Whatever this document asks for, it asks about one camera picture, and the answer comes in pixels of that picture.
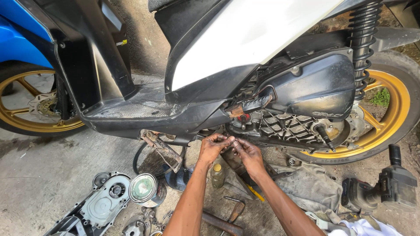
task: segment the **oil bottle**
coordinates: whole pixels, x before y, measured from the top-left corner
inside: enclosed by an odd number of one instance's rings
[[[215,164],[210,172],[211,183],[214,188],[219,189],[225,183],[225,172],[220,164]]]

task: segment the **concrete wall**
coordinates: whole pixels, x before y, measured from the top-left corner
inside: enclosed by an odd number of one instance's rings
[[[147,0],[110,0],[127,23],[133,73],[163,76],[170,46],[147,8]]]

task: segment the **hand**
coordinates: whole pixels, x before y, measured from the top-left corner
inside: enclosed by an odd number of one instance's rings
[[[198,157],[198,163],[207,165],[207,169],[210,169],[214,160],[216,160],[219,153],[235,141],[235,137],[230,136],[229,138],[222,134],[212,134],[205,137],[201,141],[200,156]]]
[[[263,156],[261,155],[261,149],[247,140],[236,138],[232,146],[235,151],[238,152],[249,176],[253,181],[257,182],[257,179],[267,171],[264,167]]]

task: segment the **rear wheel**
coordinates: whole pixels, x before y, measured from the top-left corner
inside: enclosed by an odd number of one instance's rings
[[[370,130],[353,143],[362,148],[337,147],[337,152],[307,152],[291,156],[305,162],[335,165],[363,160],[378,154],[406,136],[420,120],[420,66],[411,58],[392,50],[376,52],[369,58],[368,69],[372,82],[364,91],[387,88],[389,106],[385,114],[376,119],[362,102],[360,107]]]
[[[64,121],[53,112],[54,74],[50,68],[29,63],[0,64],[0,127],[30,136],[68,135],[83,128],[77,115]]]

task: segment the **kickstand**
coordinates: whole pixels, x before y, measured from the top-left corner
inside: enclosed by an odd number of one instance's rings
[[[169,145],[167,145],[163,140],[161,140],[157,134],[148,131],[145,135],[142,135],[142,139],[159,153],[159,155],[169,166],[169,168],[171,168],[175,173],[179,171],[179,169],[182,166],[183,158],[178,153],[176,153]],[[165,156],[169,156],[175,159],[177,165],[175,167],[171,166],[169,162],[164,158],[162,153],[165,153]]]

